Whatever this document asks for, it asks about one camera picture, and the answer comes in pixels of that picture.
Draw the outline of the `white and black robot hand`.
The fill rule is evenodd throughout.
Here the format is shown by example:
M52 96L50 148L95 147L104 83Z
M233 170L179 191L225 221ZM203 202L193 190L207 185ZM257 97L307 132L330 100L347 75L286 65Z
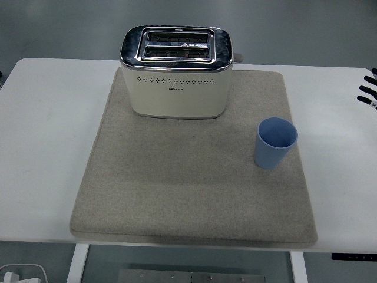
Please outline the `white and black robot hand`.
M359 86L361 92L367 96L358 95L356 99L376 110L376 68L372 68L371 73L373 75L366 75L363 78L368 85Z

